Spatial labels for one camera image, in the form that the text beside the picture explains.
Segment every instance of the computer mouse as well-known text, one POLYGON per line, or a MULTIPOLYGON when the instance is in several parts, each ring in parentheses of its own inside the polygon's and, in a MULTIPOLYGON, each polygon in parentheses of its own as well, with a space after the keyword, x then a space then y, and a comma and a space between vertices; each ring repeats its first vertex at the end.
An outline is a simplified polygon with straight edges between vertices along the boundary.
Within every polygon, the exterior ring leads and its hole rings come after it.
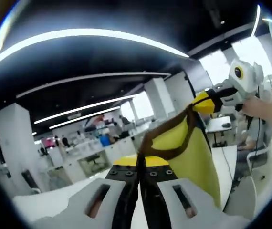
POLYGON ((224 127, 224 128, 229 128, 229 127, 231 127, 231 124, 230 124, 230 123, 223 123, 223 124, 222 124, 222 127, 224 127))

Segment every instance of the white table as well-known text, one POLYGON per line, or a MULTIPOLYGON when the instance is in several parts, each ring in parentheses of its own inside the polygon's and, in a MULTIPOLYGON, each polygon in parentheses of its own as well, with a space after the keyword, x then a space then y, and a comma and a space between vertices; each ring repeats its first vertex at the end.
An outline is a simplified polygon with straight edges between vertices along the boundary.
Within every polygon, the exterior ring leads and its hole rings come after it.
POLYGON ((237 146, 212 148, 211 153, 219 179, 221 206, 223 210, 230 195, 232 180, 235 176, 237 163, 237 146))
POLYGON ((209 121, 209 123, 207 125, 206 133, 207 134, 213 133, 215 146, 217 146, 216 132, 221 132, 221 134, 223 135, 224 131, 232 129, 231 125, 230 125, 230 127, 223 127, 222 125, 225 123, 230 123, 230 118, 228 116, 220 117, 220 118, 213 118, 209 121))

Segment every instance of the black ceiling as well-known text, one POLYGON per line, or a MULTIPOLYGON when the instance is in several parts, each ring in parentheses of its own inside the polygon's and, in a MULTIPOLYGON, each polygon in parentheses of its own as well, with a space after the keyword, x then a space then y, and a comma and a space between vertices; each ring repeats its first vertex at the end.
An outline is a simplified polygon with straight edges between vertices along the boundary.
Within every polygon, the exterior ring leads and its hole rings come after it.
MULTIPOLYGON (((188 53, 218 35, 253 23, 255 14, 256 5, 250 0, 36 0, 15 21, 3 50, 44 32, 96 28, 132 33, 188 53)), ((155 47, 117 38, 67 37, 40 42, 0 62, 0 107, 4 101, 15 102, 15 95, 46 83, 97 73, 164 72, 178 58, 155 47)), ((32 119, 38 119, 120 97, 150 77, 65 83, 17 102, 30 110, 32 119)))
MULTIPOLYGON (((140 83, 151 78, 152 76, 146 75, 112 76, 62 83, 27 94, 17 99, 17 103, 29 110, 31 122, 34 123, 34 121, 61 112, 123 97, 140 83)), ((137 94, 142 90, 143 88, 139 87, 133 94, 137 94)), ((81 113, 81 116, 84 116, 111 108, 113 105, 114 103, 104 104, 69 115, 81 113)), ((69 115, 63 115, 55 119, 32 125, 33 131, 38 133, 47 132, 49 131, 49 126, 68 121, 67 116, 69 115)))

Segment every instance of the window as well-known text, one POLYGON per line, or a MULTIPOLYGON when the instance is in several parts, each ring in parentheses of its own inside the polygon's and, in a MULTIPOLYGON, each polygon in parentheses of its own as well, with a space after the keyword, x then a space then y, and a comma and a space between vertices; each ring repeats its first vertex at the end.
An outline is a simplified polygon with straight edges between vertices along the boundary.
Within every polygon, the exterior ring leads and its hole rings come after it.
POLYGON ((135 120, 135 116, 129 101, 122 104, 120 106, 120 110, 121 110, 122 116, 127 118, 128 121, 132 122, 133 120, 135 120))
POLYGON ((213 85, 228 79, 230 66, 221 50, 217 50, 201 59, 199 59, 203 68, 208 72, 213 85))
POLYGON ((272 75, 272 66, 257 37, 248 37, 232 44, 237 56, 251 65, 256 62, 262 66, 263 75, 272 75))
POLYGON ((146 92, 139 93, 135 98, 133 98, 133 104, 139 119, 154 115, 150 100, 146 92))

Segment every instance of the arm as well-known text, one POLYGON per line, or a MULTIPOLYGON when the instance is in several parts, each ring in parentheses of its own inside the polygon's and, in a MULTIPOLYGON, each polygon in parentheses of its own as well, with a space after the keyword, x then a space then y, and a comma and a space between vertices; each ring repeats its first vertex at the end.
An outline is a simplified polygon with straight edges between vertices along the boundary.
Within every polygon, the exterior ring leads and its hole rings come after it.
POLYGON ((272 124, 272 103, 257 97, 247 100, 243 105, 243 112, 251 117, 257 117, 272 124))
POLYGON ((239 146, 238 150, 251 150, 256 147, 256 141, 249 141, 245 146, 239 146))

